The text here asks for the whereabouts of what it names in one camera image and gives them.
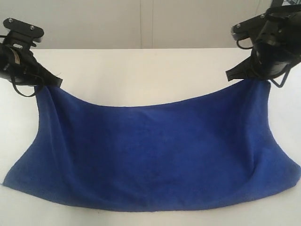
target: microfiber cloth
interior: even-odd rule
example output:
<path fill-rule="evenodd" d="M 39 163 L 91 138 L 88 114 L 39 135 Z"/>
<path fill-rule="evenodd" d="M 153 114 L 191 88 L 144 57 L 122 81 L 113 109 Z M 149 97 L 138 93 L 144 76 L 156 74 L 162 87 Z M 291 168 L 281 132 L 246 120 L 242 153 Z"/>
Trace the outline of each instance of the microfiber cloth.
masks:
<path fill-rule="evenodd" d="M 112 211 L 206 210 L 296 185 L 268 124 L 270 83 L 242 80 L 162 105 L 94 105 L 45 87 L 37 136 L 3 185 Z"/>

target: white table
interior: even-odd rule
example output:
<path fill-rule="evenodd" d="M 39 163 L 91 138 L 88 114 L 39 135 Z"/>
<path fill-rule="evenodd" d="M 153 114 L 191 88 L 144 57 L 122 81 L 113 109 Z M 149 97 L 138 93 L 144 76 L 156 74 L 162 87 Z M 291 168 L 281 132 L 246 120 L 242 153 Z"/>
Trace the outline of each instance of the white table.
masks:
<path fill-rule="evenodd" d="M 63 78 L 62 88 L 92 103 L 152 105 L 222 89 L 225 71 L 250 52 L 240 49 L 36 50 L 37 59 Z M 25 93 L 32 88 L 21 87 Z M 301 164 L 301 66 L 284 88 L 272 87 L 270 127 L 276 141 Z M 34 97 L 19 96 L 0 80 L 0 182 L 38 129 Z M 121 213 L 63 206 L 0 186 L 0 226 L 298 226 L 301 182 L 280 194 L 205 211 Z"/>

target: white tabletop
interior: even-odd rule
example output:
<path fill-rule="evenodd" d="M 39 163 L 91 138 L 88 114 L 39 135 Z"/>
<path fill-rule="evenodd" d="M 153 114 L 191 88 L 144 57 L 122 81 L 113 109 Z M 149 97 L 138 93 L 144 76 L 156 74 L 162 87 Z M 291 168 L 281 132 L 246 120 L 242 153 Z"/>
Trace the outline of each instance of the white tabletop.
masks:
<path fill-rule="evenodd" d="M 225 71 L 250 52 L 240 49 L 36 50 L 37 59 L 64 79 L 62 89 L 99 105 L 168 103 L 222 89 Z M 32 88 L 21 87 L 29 94 Z M 283 150 L 301 164 L 301 66 L 282 89 L 272 86 L 269 122 Z M 34 97 L 0 80 L 0 182 L 36 136 Z M 297 226 L 301 182 L 280 194 L 205 211 L 122 213 L 63 206 L 0 186 L 0 226 Z"/>

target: blue towel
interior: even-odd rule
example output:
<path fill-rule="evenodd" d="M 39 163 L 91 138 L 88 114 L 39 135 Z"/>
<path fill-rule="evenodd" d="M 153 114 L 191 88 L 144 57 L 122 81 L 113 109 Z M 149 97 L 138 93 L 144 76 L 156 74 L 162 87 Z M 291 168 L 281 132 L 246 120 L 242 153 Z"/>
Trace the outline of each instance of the blue towel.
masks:
<path fill-rule="evenodd" d="M 47 87 L 39 130 L 3 185 L 64 205 L 206 210 L 296 185 L 268 124 L 270 83 L 243 80 L 179 102 L 111 107 Z"/>

